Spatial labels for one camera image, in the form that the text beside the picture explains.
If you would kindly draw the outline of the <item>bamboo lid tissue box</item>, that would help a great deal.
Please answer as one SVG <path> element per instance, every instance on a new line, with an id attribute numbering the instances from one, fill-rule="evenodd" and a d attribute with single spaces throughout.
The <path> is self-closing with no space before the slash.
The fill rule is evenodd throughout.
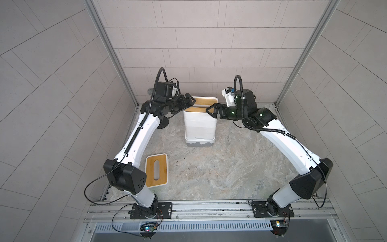
<path id="1" fill-rule="evenodd" d="M 190 121 L 207 121 L 213 120 L 214 118 L 206 112 L 206 109 L 219 102 L 216 97 L 201 97 L 194 96 L 195 104 L 183 111 L 185 120 Z"/>
<path id="2" fill-rule="evenodd" d="M 213 130 L 194 129 L 185 131 L 187 140 L 213 140 L 215 137 Z"/>
<path id="3" fill-rule="evenodd" d="M 169 164 L 167 154 L 151 155 L 146 158 L 146 185 L 149 189 L 160 189 L 169 185 Z"/>

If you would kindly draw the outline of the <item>grey lid tissue box front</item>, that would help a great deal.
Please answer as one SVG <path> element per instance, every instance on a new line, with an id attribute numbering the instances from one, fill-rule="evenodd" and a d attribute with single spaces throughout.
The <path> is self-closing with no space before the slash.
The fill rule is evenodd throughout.
<path id="1" fill-rule="evenodd" d="M 217 120 L 184 120 L 185 128 L 190 132 L 214 132 Z"/>

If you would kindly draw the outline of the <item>grey lid tissue box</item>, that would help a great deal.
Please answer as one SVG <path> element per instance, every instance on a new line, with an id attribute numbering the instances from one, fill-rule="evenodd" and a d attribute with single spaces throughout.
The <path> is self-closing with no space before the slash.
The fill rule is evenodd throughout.
<path id="1" fill-rule="evenodd" d="M 211 143 L 215 143 L 215 138 L 212 138 L 212 139 L 188 139 L 188 138 L 185 138 L 185 142 L 186 143 L 195 143 L 195 142 L 201 142 L 201 143 L 211 142 Z"/>
<path id="2" fill-rule="evenodd" d="M 217 120 L 184 120 L 185 128 L 190 132 L 214 132 Z"/>

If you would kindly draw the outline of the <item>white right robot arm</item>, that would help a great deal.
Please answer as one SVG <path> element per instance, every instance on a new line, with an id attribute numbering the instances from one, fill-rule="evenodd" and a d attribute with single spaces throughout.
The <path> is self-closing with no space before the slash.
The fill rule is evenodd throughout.
<path id="1" fill-rule="evenodd" d="M 333 162 L 328 158 L 321 159 L 308 150 L 269 109 L 258 108 L 255 104 L 228 107 L 216 103 L 208 107 L 206 112 L 215 119 L 241 121 L 246 129 L 261 133 L 288 158 L 298 172 L 293 180 L 267 199 L 266 211 L 272 217 L 280 216 L 282 209 L 299 199 L 311 199 L 321 186 L 326 186 Z"/>

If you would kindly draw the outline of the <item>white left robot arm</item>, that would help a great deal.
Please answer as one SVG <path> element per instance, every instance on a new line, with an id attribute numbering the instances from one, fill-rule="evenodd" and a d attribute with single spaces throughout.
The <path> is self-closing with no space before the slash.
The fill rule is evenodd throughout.
<path id="1" fill-rule="evenodd" d="M 127 192 L 137 202 L 139 213 L 153 218 L 158 213 L 158 198 L 146 185 L 147 175 L 140 170 L 141 158 L 153 133 L 166 115 L 175 115 L 195 104 L 190 94 L 180 95 L 177 100 L 154 97 L 141 107 L 138 123 L 123 149 L 113 160 L 103 165 L 109 184 L 120 191 Z"/>

